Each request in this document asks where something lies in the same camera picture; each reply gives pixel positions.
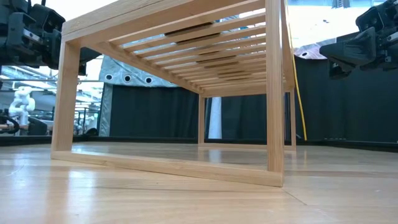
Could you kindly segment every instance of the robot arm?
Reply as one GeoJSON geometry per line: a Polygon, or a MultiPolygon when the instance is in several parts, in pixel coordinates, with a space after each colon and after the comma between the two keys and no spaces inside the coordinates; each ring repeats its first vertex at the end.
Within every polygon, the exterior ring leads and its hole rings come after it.
{"type": "MultiPolygon", "coordinates": [[[[45,6],[45,1],[32,6],[30,0],[0,0],[0,67],[48,66],[58,70],[64,22],[62,16],[45,6]]],[[[80,75],[86,75],[86,62],[100,55],[83,48],[80,75]]]]}
{"type": "Polygon", "coordinates": [[[28,112],[35,110],[35,100],[30,97],[30,93],[31,87],[19,87],[9,108],[10,117],[18,119],[20,125],[28,125],[28,112]]]}
{"type": "Polygon", "coordinates": [[[325,45],[320,53],[331,62],[330,77],[347,77],[352,70],[398,68],[398,0],[371,7],[356,20],[353,39],[325,45]]]}

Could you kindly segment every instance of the black equipment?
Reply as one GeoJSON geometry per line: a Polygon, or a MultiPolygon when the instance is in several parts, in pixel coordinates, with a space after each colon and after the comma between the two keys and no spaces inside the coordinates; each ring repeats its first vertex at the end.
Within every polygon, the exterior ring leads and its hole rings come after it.
{"type": "Polygon", "coordinates": [[[28,136],[44,136],[47,134],[47,125],[43,121],[33,117],[29,117],[28,121],[28,136]]]}
{"type": "Polygon", "coordinates": [[[8,116],[8,110],[0,110],[0,124],[7,124],[7,121],[12,123],[12,129],[0,129],[0,134],[15,134],[19,131],[19,124],[14,119],[8,116]]]}
{"type": "Polygon", "coordinates": [[[371,7],[356,19],[360,33],[353,39],[325,45],[320,53],[330,61],[330,78],[347,77],[352,70],[398,68],[398,0],[371,7]]]}
{"type": "MultiPolygon", "coordinates": [[[[0,0],[0,67],[48,66],[58,70],[65,19],[45,2],[32,6],[31,0],[0,0]]],[[[79,74],[86,75],[86,62],[99,55],[82,48],[79,74]]]]}

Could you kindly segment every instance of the wooden slat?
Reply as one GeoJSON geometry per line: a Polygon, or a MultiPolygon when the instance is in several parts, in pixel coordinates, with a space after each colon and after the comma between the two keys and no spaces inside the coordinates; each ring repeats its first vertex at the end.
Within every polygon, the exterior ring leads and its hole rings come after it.
{"type": "Polygon", "coordinates": [[[220,34],[217,37],[202,37],[196,40],[189,40],[181,44],[173,44],[171,46],[159,47],[158,49],[147,50],[145,52],[137,53],[138,57],[150,57],[160,54],[166,54],[169,52],[174,52],[178,50],[190,49],[193,47],[202,47],[206,45],[211,45],[219,42],[239,39],[243,37],[250,37],[252,35],[264,34],[266,28],[264,26],[253,27],[249,29],[237,30],[232,32],[227,32],[220,34]]]}
{"type": "Polygon", "coordinates": [[[294,88],[295,80],[294,80],[294,66],[293,66],[293,48],[290,45],[290,32],[287,27],[287,4],[285,4],[285,0],[281,0],[281,17],[282,17],[282,61],[283,61],[283,71],[286,76],[287,86],[288,88],[294,88]]]}
{"type": "Polygon", "coordinates": [[[200,55],[200,54],[205,54],[205,53],[210,53],[210,52],[232,49],[235,47],[245,47],[245,46],[250,46],[250,45],[254,45],[254,44],[262,44],[265,42],[266,42],[266,39],[264,37],[253,37],[253,38],[247,38],[247,39],[234,40],[234,41],[213,44],[213,45],[209,45],[209,46],[205,46],[205,47],[183,50],[183,51],[170,53],[167,55],[160,55],[160,56],[151,57],[151,58],[147,58],[147,59],[150,62],[162,62],[162,61],[166,61],[166,60],[172,60],[175,58],[188,57],[188,56],[192,56],[192,55],[200,55]]]}
{"type": "Polygon", "coordinates": [[[215,149],[240,149],[243,152],[250,152],[249,149],[254,149],[254,152],[261,152],[267,150],[266,145],[255,145],[255,144],[224,144],[224,143],[202,143],[199,144],[199,150],[215,150],[215,149]]]}
{"type": "Polygon", "coordinates": [[[198,144],[205,143],[205,110],[206,98],[199,95],[198,106],[198,144]]]}
{"type": "Polygon", "coordinates": [[[78,46],[62,43],[52,134],[52,151],[70,151],[72,149],[79,58],[80,48],[78,46]]]}
{"type": "Polygon", "coordinates": [[[209,88],[209,87],[218,87],[218,86],[233,86],[233,85],[242,85],[242,84],[251,84],[251,83],[266,83],[265,78],[255,78],[255,79],[248,79],[245,81],[241,80],[233,80],[233,81],[223,81],[220,83],[214,83],[214,84],[204,84],[200,85],[202,88],[209,88]]]}
{"type": "Polygon", "coordinates": [[[197,27],[192,30],[185,30],[172,35],[166,35],[156,39],[151,39],[136,44],[129,45],[125,49],[129,52],[157,47],[160,45],[171,44],[183,40],[191,40],[206,35],[217,34],[226,30],[236,29],[244,26],[254,25],[265,21],[265,13],[248,16],[245,18],[231,19],[226,22],[216,22],[211,25],[197,27]]]}
{"type": "Polygon", "coordinates": [[[266,73],[264,72],[264,69],[259,69],[259,70],[255,70],[253,72],[241,72],[241,73],[228,74],[228,75],[224,75],[224,76],[217,75],[215,77],[210,77],[210,78],[202,78],[199,80],[190,80],[190,82],[195,83],[196,85],[202,86],[204,84],[221,83],[221,82],[226,82],[228,80],[236,80],[239,78],[247,78],[247,77],[266,78],[266,73]]]}
{"type": "Polygon", "coordinates": [[[266,94],[266,83],[250,83],[235,86],[205,88],[206,97],[243,96],[266,94]]]}
{"type": "Polygon", "coordinates": [[[226,70],[226,69],[231,69],[231,68],[247,68],[253,65],[259,65],[261,63],[265,64],[266,60],[264,58],[259,58],[259,59],[252,59],[252,60],[244,60],[244,61],[239,61],[239,63],[235,63],[233,65],[225,65],[225,66],[220,66],[220,67],[212,67],[212,68],[206,68],[206,70],[202,68],[188,68],[188,69],[181,69],[181,70],[174,70],[172,73],[176,74],[178,77],[187,77],[191,75],[198,75],[201,73],[207,73],[209,71],[221,71],[221,70],[226,70]]]}
{"type": "Polygon", "coordinates": [[[263,75],[252,76],[251,78],[245,78],[244,80],[219,80],[215,82],[207,82],[207,83],[198,83],[198,85],[202,88],[214,87],[214,86],[228,86],[232,84],[241,84],[241,83],[256,83],[256,82],[266,82],[267,79],[264,78],[263,75]]]}
{"type": "Polygon", "coordinates": [[[201,79],[204,79],[204,78],[211,78],[211,77],[217,77],[218,75],[223,75],[223,74],[225,74],[226,72],[240,72],[240,71],[242,71],[242,72],[252,72],[253,70],[257,70],[257,69],[262,69],[263,71],[266,71],[266,66],[265,65],[256,65],[256,66],[253,66],[253,67],[251,67],[251,68],[233,68],[233,69],[230,69],[230,70],[223,70],[223,71],[220,71],[220,72],[224,72],[224,73],[218,73],[218,72],[215,72],[215,71],[208,71],[208,73],[204,73],[204,74],[198,74],[198,75],[195,75],[195,76],[188,76],[188,77],[183,77],[185,80],[188,80],[188,81],[194,81],[194,80],[201,80],[201,79]]]}
{"type": "Polygon", "coordinates": [[[230,77],[236,77],[238,75],[244,75],[245,73],[250,73],[250,74],[254,74],[254,73],[259,73],[259,72],[266,72],[265,68],[256,68],[256,69],[252,69],[252,70],[247,70],[247,71],[243,71],[243,72],[228,72],[228,73],[219,73],[217,74],[220,78],[230,78],[230,77]]]}
{"type": "Polygon", "coordinates": [[[165,67],[165,69],[167,69],[169,71],[174,71],[174,70],[181,70],[181,69],[186,69],[186,68],[198,68],[198,67],[225,65],[227,63],[240,62],[243,60],[251,60],[251,59],[265,58],[265,57],[266,57],[265,52],[259,52],[259,53],[253,53],[253,54],[238,55],[231,59],[223,59],[223,60],[215,59],[215,60],[211,60],[209,62],[203,62],[203,63],[186,63],[183,65],[174,65],[174,66],[170,66],[170,67],[165,67]]]}
{"type": "Polygon", "coordinates": [[[136,40],[145,39],[147,37],[153,37],[159,34],[165,34],[170,31],[185,29],[187,27],[197,26],[206,22],[213,22],[217,19],[222,19],[229,16],[238,15],[240,13],[253,11],[256,9],[263,8],[261,0],[249,0],[233,4],[231,6],[222,7],[209,12],[204,12],[199,15],[184,18],[178,21],[169,22],[164,25],[151,27],[146,30],[141,30],[133,34],[128,34],[122,37],[110,40],[112,44],[121,45],[136,40]]]}
{"type": "Polygon", "coordinates": [[[176,85],[184,87],[190,91],[193,91],[195,93],[203,93],[203,90],[201,88],[198,88],[198,87],[192,85],[191,83],[186,82],[185,80],[179,79],[179,78],[173,76],[168,71],[163,70],[159,66],[157,66],[153,63],[150,63],[142,58],[136,57],[135,55],[130,54],[129,52],[125,51],[124,49],[122,49],[116,45],[112,45],[109,42],[103,42],[100,44],[96,44],[96,45],[92,46],[91,48],[97,52],[108,55],[116,60],[127,63],[133,67],[141,69],[150,74],[156,75],[159,78],[163,78],[164,80],[167,80],[176,85]]]}
{"type": "Polygon", "coordinates": [[[82,47],[245,0],[118,0],[63,25],[63,41],[82,47]]]}
{"type": "Polygon", "coordinates": [[[280,2],[264,1],[267,20],[267,149],[268,170],[284,172],[282,33],[280,2]]]}
{"type": "Polygon", "coordinates": [[[217,58],[230,57],[230,56],[248,54],[248,53],[253,53],[253,52],[262,52],[265,50],[266,50],[266,46],[264,44],[253,45],[250,47],[242,47],[242,48],[233,49],[233,50],[224,50],[221,52],[215,52],[213,54],[208,54],[208,55],[198,55],[198,56],[191,56],[191,57],[186,57],[186,58],[178,58],[178,59],[166,61],[166,62],[157,62],[156,64],[159,66],[162,66],[162,67],[169,67],[172,65],[181,65],[181,64],[189,63],[189,62],[201,62],[204,60],[212,60],[212,59],[217,59],[217,58]]]}
{"type": "Polygon", "coordinates": [[[294,89],[290,91],[290,133],[292,136],[292,150],[296,151],[296,105],[294,91],[294,89]]]}
{"type": "Polygon", "coordinates": [[[211,164],[209,162],[122,156],[99,152],[53,152],[52,158],[72,162],[107,165],[118,168],[175,174],[206,179],[281,187],[282,174],[253,169],[245,165],[211,164]]]}
{"type": "Polygon", "coordinates": [[[206,78],[202,80],[191,80],[192,83],[195,83],[197,85],[206,85],[206,84],[215,84],[215,83],[223,83],[227,81],[234,81],[239,78],[244,78],[244,77],[251,77],[251,78],[266,78],[266,74],[257,74],[253,75],[252,73],[242,73],[242,74],[237,74],[235,77],[211,77],[211,78],[206,78]]]}

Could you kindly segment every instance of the metal pipe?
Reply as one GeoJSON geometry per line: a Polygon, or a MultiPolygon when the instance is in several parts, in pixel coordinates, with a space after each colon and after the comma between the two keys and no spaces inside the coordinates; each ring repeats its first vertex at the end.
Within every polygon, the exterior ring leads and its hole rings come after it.
{"type": "Polygon", "coordinates": [[[51,120],[54,121],[55,107],[52,107],[51,120]]]}
{"type": "Polygon", "coordinates": [[[80,125],[80,112],[78,112],[78,117],[77,117],[77,126],[79,127],[80,125]]]}
{"type": "Polygon", "coordinates": [[[85,126],[86,126],[86,112],[87,108],[85,108],[84,118],[83,118],[83,126],[82,126],[82,134],[85,133],[85,126]]]}
{"type": "Polygon", "coordinates": [[[39,75],[41,77],[46,77],[46,78],[50,77],[49,75],[40,73],[40,72],[38,72],[38,71],[28,67],[28,66],[13,66],[13,67],[9,66],[9,68],[13,68],[15,70],[19,70],[20,72],[30,73],[30,75],[39,75]]]}

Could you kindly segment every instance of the white robot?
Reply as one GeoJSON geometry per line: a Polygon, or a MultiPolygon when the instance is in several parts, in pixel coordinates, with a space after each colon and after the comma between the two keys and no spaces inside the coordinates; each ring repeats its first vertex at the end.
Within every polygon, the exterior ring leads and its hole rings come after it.
{"type": "Polygon", "coordinates": [[[30,97],[32,88],[28,86],[21,86],[15,92],[14,101],[9,108],[9,116],[16,120],[20,126],[27,126],[29,124],[29,112],[35,110],[35,100],[30,97]]]}

